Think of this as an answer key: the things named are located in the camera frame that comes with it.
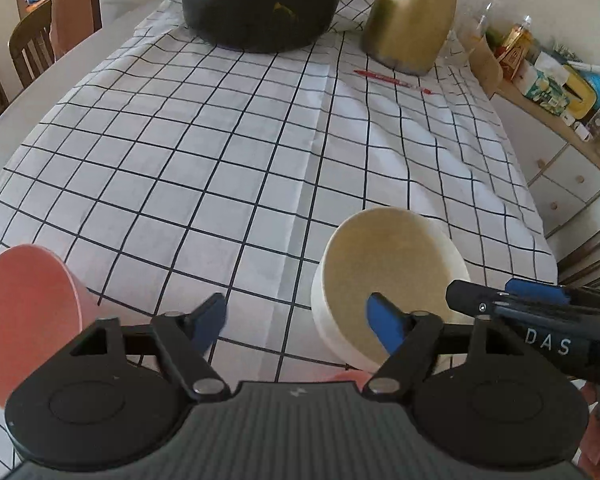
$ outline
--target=white bowl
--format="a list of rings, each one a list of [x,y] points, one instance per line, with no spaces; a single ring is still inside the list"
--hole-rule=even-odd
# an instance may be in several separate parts
[[[368,209],[331,236],[311,290],[318,333],[338,357],[375,372],[388,353],[366,322],[366,300],[380,292],[403,312],[427,310],[445,322],[473,318],[449,309],[446,287],[469,281],[456,246],[431,220],[397,207]]]

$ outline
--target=gold bottle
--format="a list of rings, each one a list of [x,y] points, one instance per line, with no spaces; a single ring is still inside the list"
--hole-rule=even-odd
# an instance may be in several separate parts
[[[399,72],[425,75],[445,43],[456,0],[375,0],[362,50]]]

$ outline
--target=wooden chair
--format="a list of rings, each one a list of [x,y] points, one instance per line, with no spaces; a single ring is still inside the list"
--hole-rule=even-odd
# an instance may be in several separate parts
[[[558,282],[600,288],[600,231],[558,262]]]
[[[49,39],[52,4],[53,0],[47,0],[32,10],[16,25],[9,39],[11,59],[24,88],[56,62]],[[91,12],[93,30],[100,30],[100,0],[91,0]]]

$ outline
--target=tablecloth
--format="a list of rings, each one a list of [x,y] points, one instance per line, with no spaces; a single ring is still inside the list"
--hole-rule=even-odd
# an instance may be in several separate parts
[[[55,251],[103,314],[145,322],[228,298],[208,359],[238,380],[320,380],[346,364],[314,327],[328,238],[371,207],[435,221],[472,280],[556,277],[500,120],[467,66],[396,74],[359,47],[373,0],[270,55],[206,44],[164,3],[29,134],[0,174],[0,252]],[[397,76],[422,93],[367,79]],[[0,476],[16,462],[0,410]]]

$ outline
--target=round container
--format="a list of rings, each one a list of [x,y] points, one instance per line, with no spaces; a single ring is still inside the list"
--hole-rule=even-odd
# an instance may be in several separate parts
[[[0,254],[0,406],[36,368],[95,319],[98,306],[51,251]]]
[[[328,30],[339,1],[182,0],[182,12],[211,44],[272,54],[313,43]]]
[[[347,219],[331,236],[311,290],[318,333],[345,362],[375,372],[388,353],[366,321],[366,300],[380,292],[404,312],[427,310],[445,322],[473,319],[449,309],[446,287],[470,281],[453,242],[430,220],[381,207]]]

